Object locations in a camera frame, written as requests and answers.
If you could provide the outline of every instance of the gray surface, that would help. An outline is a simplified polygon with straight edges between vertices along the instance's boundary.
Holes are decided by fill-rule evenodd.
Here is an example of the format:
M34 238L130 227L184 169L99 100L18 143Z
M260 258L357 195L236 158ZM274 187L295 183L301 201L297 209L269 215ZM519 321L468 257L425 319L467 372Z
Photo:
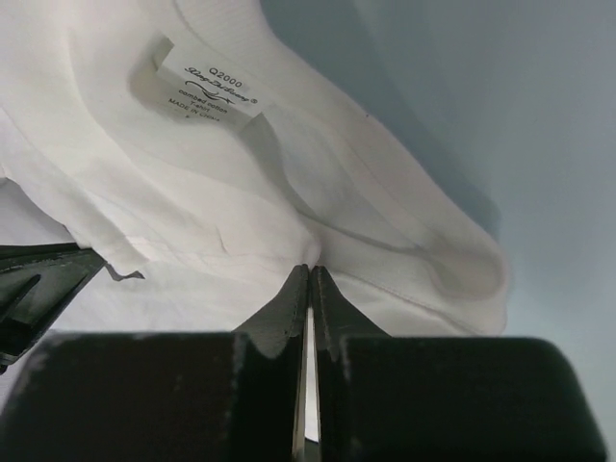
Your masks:
M262 4L498 237L507 333L560 346L616 450L616 2Z

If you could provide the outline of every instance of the white fabric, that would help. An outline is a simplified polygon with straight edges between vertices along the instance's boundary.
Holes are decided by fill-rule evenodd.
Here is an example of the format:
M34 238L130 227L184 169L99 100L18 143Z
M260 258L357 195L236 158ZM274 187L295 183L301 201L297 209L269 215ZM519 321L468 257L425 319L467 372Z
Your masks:
M274 37L258 0L9 1L0 37L0 168L80 245L146 277L97 278L57 328L228 329L319 263L392 334L502 331L497 245ZM165 37L207 43L275 105L239 133L163 111Z

